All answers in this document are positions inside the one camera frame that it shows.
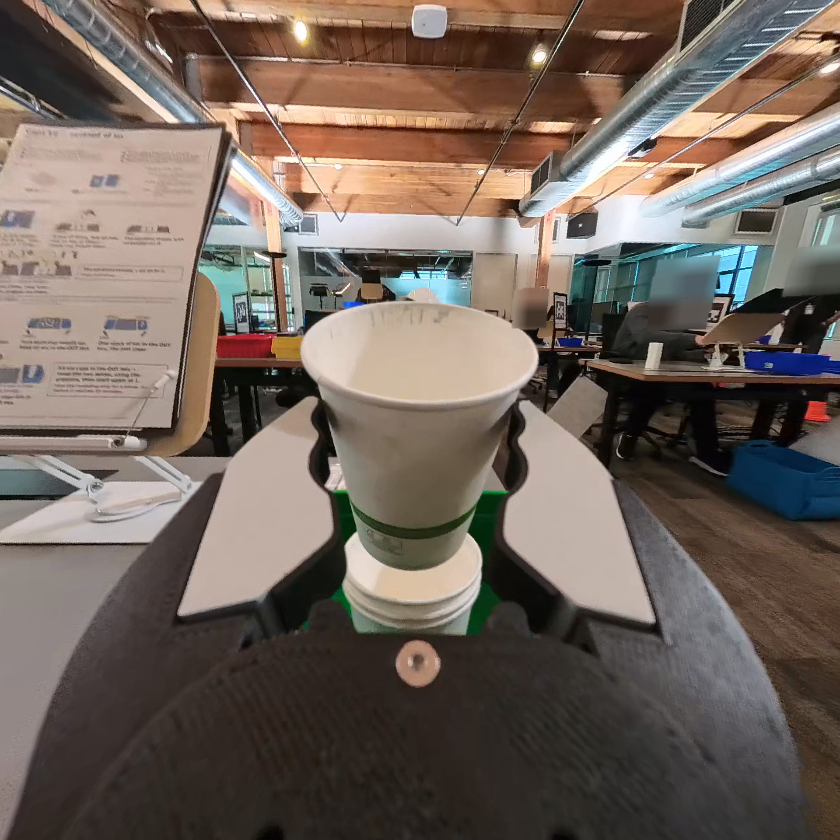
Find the red plastic bin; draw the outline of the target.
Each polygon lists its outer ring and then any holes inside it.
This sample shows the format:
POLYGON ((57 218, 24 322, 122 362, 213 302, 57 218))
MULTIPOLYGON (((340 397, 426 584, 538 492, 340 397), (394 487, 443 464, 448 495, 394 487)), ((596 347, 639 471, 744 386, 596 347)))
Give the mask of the red plastic bin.
POLYGON ((273 357, 275 335, 262 333, 220 336, 216 343, 218 359, 263 360, 273 357))

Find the silver spiral air duct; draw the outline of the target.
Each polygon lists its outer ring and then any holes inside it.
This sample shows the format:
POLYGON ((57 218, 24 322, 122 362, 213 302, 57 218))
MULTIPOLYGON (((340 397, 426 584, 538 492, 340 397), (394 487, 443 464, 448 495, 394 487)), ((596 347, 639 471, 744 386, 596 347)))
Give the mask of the silver spiral air duct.
MULTIPOLYGON (((209 111, 163 69, 151 52, 102 2, 45 1, 44 4, 175 121, 210 123, 209 111)), ((235 151, 232 169, 261 200, 279 211, 284 225, 294 226, 302 221, 304 213, 299 205, 239 147, 235 151)))
POLYGON ((538 218, 624 161, 645 141, 811 23, 829 1, 689 1, 672 50, 615 108, 532 173, 522 218, 538 218))

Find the green plastic bin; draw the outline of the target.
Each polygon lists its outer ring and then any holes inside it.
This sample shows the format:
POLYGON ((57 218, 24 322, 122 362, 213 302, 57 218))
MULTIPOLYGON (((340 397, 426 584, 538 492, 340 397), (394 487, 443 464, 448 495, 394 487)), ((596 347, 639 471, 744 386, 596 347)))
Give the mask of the green plastic bin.
MULTIPOLYGON (((338 503, 341 533, 348 539, 355 533, 350 498, 346 490, 333 490, 332 495, 338 503)), ((486 565, 494 547, 495 530, 502 501, 507 497, 506 490, 484 490, 479 499, 475 515, 469 525, 469 535, 473 537, 482 554, 482 564, 486 565)), ((466 634, 478 635, 490 614, 500 603, 499 597, 490 585, 483 581, 478 596, 472 606, 466 634)))

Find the white board on pole stand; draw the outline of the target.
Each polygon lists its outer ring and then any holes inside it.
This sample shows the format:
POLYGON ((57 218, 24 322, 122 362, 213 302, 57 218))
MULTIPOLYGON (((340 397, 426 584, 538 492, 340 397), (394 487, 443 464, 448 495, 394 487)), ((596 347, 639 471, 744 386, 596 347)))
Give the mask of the white board on pole stand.
POLYGON ((547 416, 575 439, 581 439, 602 420, 607 391, 582 375, 549 409, 547 416))

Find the wooden document stand white base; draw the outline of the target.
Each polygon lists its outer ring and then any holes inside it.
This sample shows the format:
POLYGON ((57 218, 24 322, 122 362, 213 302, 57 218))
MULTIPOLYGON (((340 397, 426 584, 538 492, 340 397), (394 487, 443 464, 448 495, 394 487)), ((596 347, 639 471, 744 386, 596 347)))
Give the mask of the wooden document stand white base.
POLYGON ((181 410, 171 429, 2 431, 3 457, 77 489, 19 523, 3 527, 2 544, 141 544, 162 530, 200 485, 165 458, 192 447, 205 431, 220 310, 214 284, 197 267, 182 367, 181 410))
POLYGON ((735 311, 725 316, 716 326, 700 336, 702 345, 711 347, 708 370, 721 371, 727 358, 732 354, 730 351, 725 351, 723 347, 733 346, 736 367, 744 371, 747 345, 757 343, 759 338, 770 332, 783 319, 782 312, 735 311))

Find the wooden support post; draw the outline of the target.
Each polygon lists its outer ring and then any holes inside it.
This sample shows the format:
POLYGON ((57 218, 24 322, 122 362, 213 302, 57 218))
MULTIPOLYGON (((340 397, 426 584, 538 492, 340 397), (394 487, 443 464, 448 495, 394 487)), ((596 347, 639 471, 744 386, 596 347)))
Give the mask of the wooden support post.
POLYGON ((262 213, 266 227, 267 255, 272 279, 275 301, 276 331, 283 333, 289 330, 285 265, 286 252, 282 246, 282 223, 279 209, 265 199, 261 200, 262 213))
POLYGON ((551 210, 543 215, 539 221, 534 287, 541 290, 547 290, 550 284, 550 261, 552 256, 555 216, 555 211, 551 210))

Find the printed instruction sheet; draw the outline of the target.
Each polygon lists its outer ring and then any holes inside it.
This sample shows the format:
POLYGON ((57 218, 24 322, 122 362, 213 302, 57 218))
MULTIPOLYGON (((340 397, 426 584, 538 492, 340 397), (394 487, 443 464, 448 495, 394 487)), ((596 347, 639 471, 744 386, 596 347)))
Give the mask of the printed instruction sheet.
POLYGON ((169 430, 219 124, 22 123, 1 178, 3 432, 169 430))

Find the silver insulated pipes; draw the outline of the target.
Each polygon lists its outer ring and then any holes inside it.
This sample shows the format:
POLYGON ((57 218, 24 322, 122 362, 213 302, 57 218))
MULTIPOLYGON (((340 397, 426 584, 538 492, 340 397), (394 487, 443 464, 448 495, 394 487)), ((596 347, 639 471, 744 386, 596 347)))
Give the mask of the silver insulated pipes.
POLYGON ((682 209, 685 228, 811 190, 839 177, 839 105, 825 108, 697 175, 645 198, 641 217, 682 209))

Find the white flat board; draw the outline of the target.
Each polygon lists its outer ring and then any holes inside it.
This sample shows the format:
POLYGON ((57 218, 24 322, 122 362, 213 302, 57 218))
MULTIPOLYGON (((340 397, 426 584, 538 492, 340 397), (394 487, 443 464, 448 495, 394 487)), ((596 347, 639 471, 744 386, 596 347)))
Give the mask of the white flat board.
POLYGON ((829 424, 805 434, 791 450, 839 466, 839 428, 829 424))

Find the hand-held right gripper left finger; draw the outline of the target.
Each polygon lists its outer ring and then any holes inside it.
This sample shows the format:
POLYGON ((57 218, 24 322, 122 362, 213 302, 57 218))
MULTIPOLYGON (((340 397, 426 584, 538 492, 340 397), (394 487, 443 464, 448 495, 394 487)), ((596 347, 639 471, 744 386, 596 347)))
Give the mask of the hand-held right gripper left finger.
POLYGON ((346 570, 329 477, 329 427, 307 397, 228 463, 185 583, 177 617, 256 622, 290 634, 340 587, 346 570))

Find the large blue plastic bin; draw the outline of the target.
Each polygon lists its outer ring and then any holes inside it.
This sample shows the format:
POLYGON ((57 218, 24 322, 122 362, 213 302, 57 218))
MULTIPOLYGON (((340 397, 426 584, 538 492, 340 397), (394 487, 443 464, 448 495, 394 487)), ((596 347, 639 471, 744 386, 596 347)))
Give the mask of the large blue plastic bin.
POLYGON ((839 519, 839 467, 792 448, 753 440, 734 449, 727 485, 792 521, 839 519))

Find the wooden table black legs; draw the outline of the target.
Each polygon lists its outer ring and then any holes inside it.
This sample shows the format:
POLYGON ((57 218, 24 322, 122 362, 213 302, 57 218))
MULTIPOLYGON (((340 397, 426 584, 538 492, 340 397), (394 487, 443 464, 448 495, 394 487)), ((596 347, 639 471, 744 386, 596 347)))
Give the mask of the wooden table black legs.
POLYGON ((231 456, 224 394, 237 397, 241 435, 246 444, 263 427, 259 389, 291 389, 293 396, 308 396, 314 383, 299 360, 220 358, 213 373, 208 428, 216 457, 231 456))
POLYGON ((539 350, 539 367, 546 368, 547 396, 553 392, 560 398, 584 372, 584 362, 593 360, 602 351, 599 345, 560 346, 539 350))
POLYGON ((607 468, 614 456, 613 441, 618 431, 621 404, 627 395, 634 395, 642 387, 653 387, 660 391, 663 399, 676 403, 710 399, 756 403, 750 440, 769 439, 775 414, 780 406, 785 406, 780 432, 775 439, 780 446, 790 446, 798 438, 810 402, 824 402, 839 390, 839 377, 831 373, 766 374, 733 366, 715 370, 688 362, 668 363, 656 370, 646 369, 641 361, 589 360, 586 366, 596 373, 598 384, 606 392, 596 455, 607 468))

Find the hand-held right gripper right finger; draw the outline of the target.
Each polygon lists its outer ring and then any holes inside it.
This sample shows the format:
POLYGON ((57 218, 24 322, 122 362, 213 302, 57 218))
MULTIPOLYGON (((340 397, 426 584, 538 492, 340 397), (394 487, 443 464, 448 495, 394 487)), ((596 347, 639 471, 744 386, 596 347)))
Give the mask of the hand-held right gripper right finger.
POLYGON ((589 619, 654 630, 654 604, 607 468, 527 401, 511 411, 508 446, 495 594, 519 606, 537 635, 567 640, 589 619))

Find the grey desk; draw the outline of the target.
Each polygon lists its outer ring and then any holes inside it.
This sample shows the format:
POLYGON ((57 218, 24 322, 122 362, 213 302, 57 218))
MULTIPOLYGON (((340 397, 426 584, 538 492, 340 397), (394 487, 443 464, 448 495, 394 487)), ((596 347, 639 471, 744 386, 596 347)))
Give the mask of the grey desk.
POLYGON ((176 618, 221 484, 145 547, 2 548, 2 838, 61 838, 150 721, 241 648, 241 616, 176 618))

